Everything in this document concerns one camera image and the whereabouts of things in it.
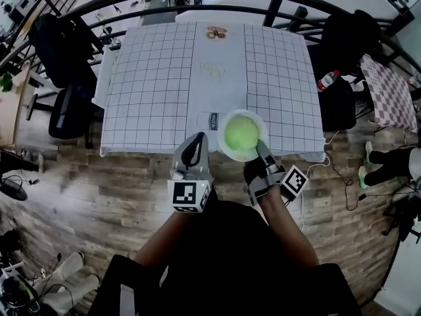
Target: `white table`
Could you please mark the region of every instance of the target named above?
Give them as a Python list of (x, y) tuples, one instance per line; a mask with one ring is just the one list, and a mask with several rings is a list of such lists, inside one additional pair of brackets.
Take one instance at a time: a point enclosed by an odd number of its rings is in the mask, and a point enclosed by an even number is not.
[(314, 74), (298, 34), (209, 22), (132, 28), (111, 70), (102, 156), (172, 153), (198, 131), (215, 151), (218, 123), (235, 109), (262, 117), (275, 155), (324, 150)]

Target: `checkered cloth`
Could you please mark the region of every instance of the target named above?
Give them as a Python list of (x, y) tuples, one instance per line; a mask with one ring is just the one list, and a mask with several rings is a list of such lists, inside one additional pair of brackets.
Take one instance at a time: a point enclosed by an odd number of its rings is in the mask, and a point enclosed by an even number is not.
[(405, 79), (367, 54), (361, 59), (361, 69), (373, 99), (375, 122), (417, 132), (415, 110)]

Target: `person's leg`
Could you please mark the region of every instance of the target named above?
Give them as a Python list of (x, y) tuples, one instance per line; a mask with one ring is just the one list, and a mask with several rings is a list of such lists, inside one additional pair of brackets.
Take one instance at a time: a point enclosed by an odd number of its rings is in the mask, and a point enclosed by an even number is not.
[(397, 170), (392, 166), (384, 165), (374, 172), (368, 174), (366, 173), (365, 175), (362, 174), (361, 176), (363, 177), (363, 184), (365, 184), (366, 186), (374, 186), (382, 182), (387, 182), (388, 180), (391, 180), (398, 176), (398, 174)]
[(372, 151), (368, 159), (373, 164), (393, 165), (397, 169), (399, 176), (406, 175), (409, 165), (409, 155), (411, 149), (394, 149), (389, 152)]
[(71, 286), (67, 282), (63, 284), (66, 289), (60, 292), (48, 293), (41, 301), (52, 307), (59, 315), (64, 315), (76, 305), (88, 292), (99, 287), (99, 280), (95, 275), (90, 275), (81, 284)]
[(84, 259), (81, 253), (73, 253), (57, 268), (53, 274), (47, 276), (34, 286), (35, 291), (40, 294), (54, 284), (63, 283), (68, 277), (77, 273), (84, 266)]

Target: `plastic bottle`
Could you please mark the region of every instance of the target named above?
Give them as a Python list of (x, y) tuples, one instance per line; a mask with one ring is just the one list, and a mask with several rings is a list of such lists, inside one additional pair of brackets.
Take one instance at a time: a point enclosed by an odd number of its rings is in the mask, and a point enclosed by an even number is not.
[(317, 82), (317, 91), (323, 92), (333, 83), (335, 83), (336, 78), (339, 76), (339, 71), (335, 70), (333, 72), (329, 72), (328, 74), (324, 75), (324, 77)]

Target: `white sneaker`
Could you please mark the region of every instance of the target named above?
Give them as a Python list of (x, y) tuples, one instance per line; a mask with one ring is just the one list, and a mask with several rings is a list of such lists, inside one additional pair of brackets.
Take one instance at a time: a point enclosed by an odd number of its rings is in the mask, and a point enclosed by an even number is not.
[(363, 190), (368, 188), (368, 185), (364, 182), (364, 178), (367, 175), (367, 170), (365, 166), (361, 166), (358, 169), (358, 179), (360, 180), (360, 186)]
[(373, 146), (371, 145), (371, 142), (368, 141), (366, 142), (366, 162), (367, 164), (372, 164), (372, 162), (370, 161), (370, 153), (373, 152)]

